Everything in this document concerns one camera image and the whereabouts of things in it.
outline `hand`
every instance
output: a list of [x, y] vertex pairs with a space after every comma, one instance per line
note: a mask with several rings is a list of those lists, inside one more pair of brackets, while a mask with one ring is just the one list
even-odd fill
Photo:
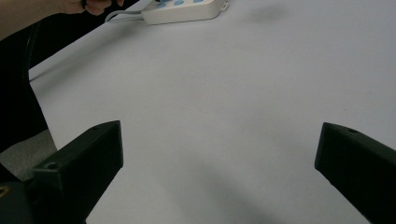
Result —
[[[122, 7], [124, 0], [117, 0], [117, 4]], [[85, 10], [92, 15], [100, 15], [105, 11], [105, 8], [111, 6], [111, 0], [86, 0], [85, 8], [81, 0], [61, 0], [61, 12], [66, 14], [81, 13]]]
[[[117, 4], [122, 7], [124, 0], [117, 0]], [[105, 8], [111, 6], [111, 0], [87, 0], [85, 9], [92, 15], [98, 16], [105, 12]]]

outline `power strip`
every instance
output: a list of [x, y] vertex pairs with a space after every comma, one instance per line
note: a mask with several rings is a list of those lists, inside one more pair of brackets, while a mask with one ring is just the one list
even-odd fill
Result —
[[142, 16], [149, 25], [201, 21], [216, 18], [228, 6], [228, 0], [153, 0], [142, 10]]

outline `power strip switch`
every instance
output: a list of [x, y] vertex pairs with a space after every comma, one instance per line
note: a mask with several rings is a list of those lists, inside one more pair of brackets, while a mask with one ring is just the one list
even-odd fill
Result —
[[142, 16], [149, 25], [201, 21], [216, 18], [228, 6], [228, 0], [153, 0], [142, 10]]

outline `finger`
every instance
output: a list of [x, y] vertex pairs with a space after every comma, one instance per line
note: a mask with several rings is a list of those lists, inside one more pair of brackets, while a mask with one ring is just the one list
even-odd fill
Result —
[[104, 13], [105, 10], [103, 8], [92, 7], [90, 5], [85, 6], [85, 9], [94, 16], [99, 16], [100, 14]]
[[73, 13], [82, 13], [85, 11], [85, 8], [81, 3], [75, 3], [73, 4], [73, 6], [71, 6], [71, 10], [73, 11]]
[[106, 8], [111, 6], [111, 0], [87, 0], [87, 5], [96, 8]]
[[120, 7], [123, 6], [123, 2], [124, 2], [124, 0], [117, 0], [117, 4], [119, 4]]

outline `white tabletop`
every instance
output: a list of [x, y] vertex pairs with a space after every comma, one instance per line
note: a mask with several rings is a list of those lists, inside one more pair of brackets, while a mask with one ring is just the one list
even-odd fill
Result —
[[396, 148], [395, 40], [395, 1], [230, 0], [210, 21], [106, 23], [31, 84], [58, 148], [121, 122], [88, 223], [361, 224], [314, 160], [325, 121]]

